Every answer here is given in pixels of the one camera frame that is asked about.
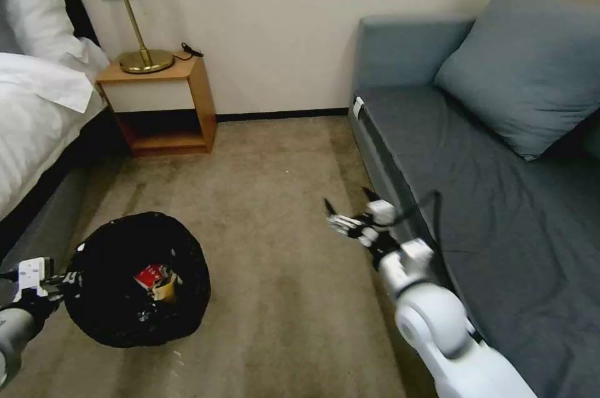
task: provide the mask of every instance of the lamp stem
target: lamp stem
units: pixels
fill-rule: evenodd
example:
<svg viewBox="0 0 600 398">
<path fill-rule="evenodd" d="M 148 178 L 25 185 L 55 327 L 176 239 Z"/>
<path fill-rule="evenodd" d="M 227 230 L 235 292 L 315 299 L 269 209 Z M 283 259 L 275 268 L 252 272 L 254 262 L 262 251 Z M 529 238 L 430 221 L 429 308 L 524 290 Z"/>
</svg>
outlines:
<svg viewBox="0 0 600 398">
<path fill-rule="evenodd" d="M 144 59 L 144 63 L 147 66 L 152 65 L 152 59 L 150 58 L 150 53 L 144 44 L 144 39 L 142 39 L 142 34 L 139 32 L 138 22 L 136 21 L 136 17 L 133 13 L 133 9 L 131 9 L 131 3 L 129 0 L 123 0 L 125 4 L 125 8 L 127 9 L 127 13 L 129 14 L 129 19 L 131 20 L 131 26 L 133 26 L 133 31 L 136 33 L 137 43 L 139 44 L 139 52 Z"/>
</svg>

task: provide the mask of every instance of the sofa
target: sofa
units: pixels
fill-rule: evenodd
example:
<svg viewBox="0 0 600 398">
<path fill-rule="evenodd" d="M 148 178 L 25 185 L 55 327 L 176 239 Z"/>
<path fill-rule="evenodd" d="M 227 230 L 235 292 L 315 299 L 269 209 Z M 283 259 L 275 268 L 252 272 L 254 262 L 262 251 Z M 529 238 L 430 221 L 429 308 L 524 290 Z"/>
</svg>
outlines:
<svg viewBox="0 0 600 398">
<path fill-rule="evenodd" d="M 349 107 L 357 145 L 376 192 L 398 209 L 439 190 L 439 222 L 425 206 L 396 235 L 434 247 L 438 281 L 536 395 L 600 396 L 600 159 L 573 131 L 527 162 L 434 85 L 473 23 L 361 20 Z"/>
</svg>

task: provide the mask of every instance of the cable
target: cable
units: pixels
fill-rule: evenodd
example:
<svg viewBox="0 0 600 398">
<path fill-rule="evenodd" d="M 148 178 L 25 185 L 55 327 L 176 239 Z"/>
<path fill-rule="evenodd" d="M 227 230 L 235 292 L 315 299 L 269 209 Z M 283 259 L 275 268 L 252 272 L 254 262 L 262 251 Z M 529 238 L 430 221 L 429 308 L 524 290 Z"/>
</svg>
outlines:
<svg viewBox="0 0 600 398">
<path fill-rule="evenodd" d="M 186 53 L 189 54 L 189 57 L 179 57 L 177 54 L 173 54 L 173 56 L 182 61 L 189 61 L 194 56 L 204 57 L 204 54 L 201 51 L 196 51 L 195 49 L 193 49 L 190 45 L 186 44 L 185 42 L 181 43 L 181 47 L 183 48 L 183 51 L 185 51 Z"/>
<path fill-rule="evenodd" d="M 372 223 L 373 226 L 376 227 L 386 227 L 386 226 L 395 226 L 404 220 L 408 219 L 411 215 L 413 215 L 416 211 L 420 210 L 422 207 L 425 207 L 429 204 L 430 201 L 433 201 L 433 232 L 432 236 L 435 238 L 437 246 L 441 245 L 441 236 L 440 236 L 440 215 L 442 211 L 442 192 L 439 190 L 432 190 L 428 192 L 421 200 L 417 203 L 413 204 L 408 210 L 398 215 L 395 220 L 390 225 L 380 225 L 375 222 Z"/>
<path fill-rule="evenodd" d="M 173 54 L 174 57 L 181 59 L 182 61 L 189 61 L 192 57 L 194 57 L 193 54 L 190 54 L 189 57 L 179 57 L 177 54 Z"/>
</svg>

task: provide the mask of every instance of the floor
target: floor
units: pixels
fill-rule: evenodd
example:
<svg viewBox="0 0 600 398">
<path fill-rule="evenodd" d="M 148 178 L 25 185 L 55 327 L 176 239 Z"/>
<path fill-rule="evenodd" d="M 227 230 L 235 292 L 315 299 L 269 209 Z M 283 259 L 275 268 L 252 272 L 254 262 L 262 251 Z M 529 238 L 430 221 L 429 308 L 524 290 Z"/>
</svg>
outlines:
<svg viewBox="0 0 600 398">
<path fill-rule="evenodd" d="M 88 339 L 61 309 L 2 396 L 433 396 L 366 254 L 325 222 L 324 196 L 356 212 L 368 184 L 345 117 L 221 124 L 209 156 L 102 166 L 81 236 L 148 210 L 178 218 L 211 271 L 202 326 L 165 346 L 119 350 Z"/>
</svg>

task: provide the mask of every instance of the brass lamp base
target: brass lamp base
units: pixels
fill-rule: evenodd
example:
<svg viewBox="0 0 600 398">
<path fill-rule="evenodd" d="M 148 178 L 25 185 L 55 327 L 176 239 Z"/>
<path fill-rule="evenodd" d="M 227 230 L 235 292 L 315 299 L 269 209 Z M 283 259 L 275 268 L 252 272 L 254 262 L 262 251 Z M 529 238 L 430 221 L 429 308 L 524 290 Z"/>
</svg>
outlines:
<svg viewBox="0 0 600 398">
<path fill-rule="evenodd" d="M 165 70 L 173 65 L 175 58 L 164 50 L 141 50 L 123 53 L 119 57 L 121 70 L 125 73 L 145 74 Z"/>
</svg>

